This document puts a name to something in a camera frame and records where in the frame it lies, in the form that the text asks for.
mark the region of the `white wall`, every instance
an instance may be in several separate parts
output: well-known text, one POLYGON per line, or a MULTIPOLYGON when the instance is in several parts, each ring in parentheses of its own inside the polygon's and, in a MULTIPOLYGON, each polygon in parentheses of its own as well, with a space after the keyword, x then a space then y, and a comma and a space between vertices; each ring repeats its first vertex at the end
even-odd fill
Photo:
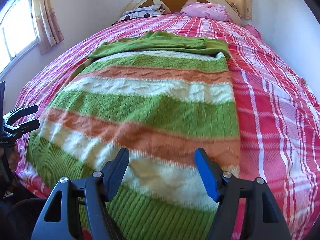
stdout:
POLYGON ((303 0, 253 0, 252 25, 320 100, 320 24, 303 0))
POLYGON ((51 0, 65 40, 43 55, 38 47, 33 48, 5 74, 4 112, 14 108, 21 89, 37 73, 72 46, 111 26, 130 1, 51 0))

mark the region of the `silver bolt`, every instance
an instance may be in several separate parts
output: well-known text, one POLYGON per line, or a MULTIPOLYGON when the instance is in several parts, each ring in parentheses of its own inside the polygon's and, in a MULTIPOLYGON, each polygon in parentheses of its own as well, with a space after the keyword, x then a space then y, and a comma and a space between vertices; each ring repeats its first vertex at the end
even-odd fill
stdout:
POLYGON ((258 178, 257 178, 257 182, 258 182, 259 184, 263 184, 263 183, 264 183, 264 179, 263 179, 263 178, 258 177, 258 178))
POLYGON ((232 174, 231 174, 231 172, 229 172, 229 171, 225 171, 223 174, 223 177, 225 177, 225 178, 231 178, 231 176, 232 176, 232 174))
POLYGON ((98 178, 102 175, 102 172, 101 171, 95 171, 92 176, 94 176, 95 178, 98 178))
POLYGON ((61 183, 65 183, 65 182, 67 182, 68 181, 68 178, 67 177, 62 177, 61 179, 60 179, 60 182, 61 183))

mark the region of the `window sill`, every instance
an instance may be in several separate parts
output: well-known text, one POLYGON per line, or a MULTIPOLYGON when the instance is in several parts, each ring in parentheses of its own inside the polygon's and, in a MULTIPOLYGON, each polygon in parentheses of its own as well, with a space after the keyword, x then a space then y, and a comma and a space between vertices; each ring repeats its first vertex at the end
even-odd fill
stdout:
POLYGON ((8 71, 10 71, 13 66, 21 59, 24 55, 26 55, 29 51, 31 51, 35 46, 38 45, 38 41, 34 40, 31 42, 22 52, 20 52, 16 57, 0 72, 0 80, 6 75, 8 71))

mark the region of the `red and white plaid fabric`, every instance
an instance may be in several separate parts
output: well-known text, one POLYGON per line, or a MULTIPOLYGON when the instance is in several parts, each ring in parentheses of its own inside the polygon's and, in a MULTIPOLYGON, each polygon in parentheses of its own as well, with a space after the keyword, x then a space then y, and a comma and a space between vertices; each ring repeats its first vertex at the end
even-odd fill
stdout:
MULTIPOLYGON (((209 37, 229 44, 228 67, 233 79, 241 133, 240 177, 264 178, 284 213, 292 239, 303 239, 320 212, 320 105, 305 80, 298 77, 265 43, 234 23, 177 14, 135 19, 107 28, 74 46, 31 80, 18 106, 37 104, 38 117, 70 74, 103 41, 166 30, 188 37, 209 37)), ((28 134, 18 141, 16 174, 39 197, 50 189, 25 160, 28 134)), ((240 203, 239 216, 244 212, 240 203)), ((239 239, 240 219, 234 239, 239 239)))

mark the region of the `window pane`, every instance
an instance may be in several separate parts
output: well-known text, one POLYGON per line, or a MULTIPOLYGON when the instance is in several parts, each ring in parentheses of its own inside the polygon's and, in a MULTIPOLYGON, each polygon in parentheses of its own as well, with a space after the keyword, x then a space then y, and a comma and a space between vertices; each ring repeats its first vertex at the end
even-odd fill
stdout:
POLYGON ((10 57, 5 47, 3 31, 0 29, 0 72, 8 65, 10 57))
POLYGON ((13 57, 36 39, 29 0, 20 0, 5 19, 4 34, 13 57))

